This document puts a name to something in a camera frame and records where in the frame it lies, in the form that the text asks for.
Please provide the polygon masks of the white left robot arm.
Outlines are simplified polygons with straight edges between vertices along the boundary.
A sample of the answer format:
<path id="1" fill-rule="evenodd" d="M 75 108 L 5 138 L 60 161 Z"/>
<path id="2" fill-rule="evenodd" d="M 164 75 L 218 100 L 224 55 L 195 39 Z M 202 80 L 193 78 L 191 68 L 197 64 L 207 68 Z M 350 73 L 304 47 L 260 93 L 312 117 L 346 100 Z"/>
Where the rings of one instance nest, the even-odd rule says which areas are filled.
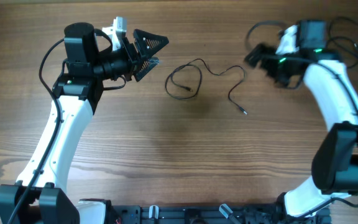
<path id="1" fill-rule="evenodd" d="M 77 22 L 65 27 L 66 59 L 53 87 L 50 115 L 30 161 L 11 184 L 0 185 L 3 223 L 121 223 L 110 200 L 67 197 L 67 180 L 83 131 L 92 120 L 105 80 L 139 81 L 157 64 L 165 36 L 136 29 L 126 38 L 126 22 L 117 17 L 96 29 Z"/>

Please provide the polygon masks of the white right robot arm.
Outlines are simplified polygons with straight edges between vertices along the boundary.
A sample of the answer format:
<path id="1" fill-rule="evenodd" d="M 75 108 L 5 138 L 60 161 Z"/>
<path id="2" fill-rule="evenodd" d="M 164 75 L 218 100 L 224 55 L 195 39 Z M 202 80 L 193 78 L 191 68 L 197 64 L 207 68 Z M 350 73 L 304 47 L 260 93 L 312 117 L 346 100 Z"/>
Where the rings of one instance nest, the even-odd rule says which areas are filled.
<path id="1" fill-rule="evenodd" d="M 260 43 L 245 62 L 260 67 L 275 83 L 290 87 L 292 77 L 314 96 L 323 116 L 327 136 L 311 164 L 311 176 L 281 197 L 280 220 L 308 222 L 334 202 L 350 204 L 358 195 L 358 95 L 336 41 L 322 20 L 300 20 L 293 26 L 266 21 L 281 29 L 277 47 Z"/>

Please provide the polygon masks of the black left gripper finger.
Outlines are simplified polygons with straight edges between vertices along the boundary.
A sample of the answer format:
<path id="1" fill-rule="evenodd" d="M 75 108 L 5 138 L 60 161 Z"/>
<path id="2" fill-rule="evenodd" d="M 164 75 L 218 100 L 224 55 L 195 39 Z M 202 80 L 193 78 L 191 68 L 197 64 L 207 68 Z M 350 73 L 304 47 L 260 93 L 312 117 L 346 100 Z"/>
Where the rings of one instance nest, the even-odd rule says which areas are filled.
<path id="1" fill-rule="evenodd" d="M 157 57 L 151 57 L 142 62 L 141 66 L 135 71 L 134 78 L 136 82 L 141 81 L 146 74 L 148 74 L 154 67 L 159 64 L 160 60 Z"/>
<path id="2" fill-rule="evenodd" d="M 135 46 L 142 59 L 149 59 L 162 50 L 168 43 L 167 37 L 135 29 L 133 32 Z"/>

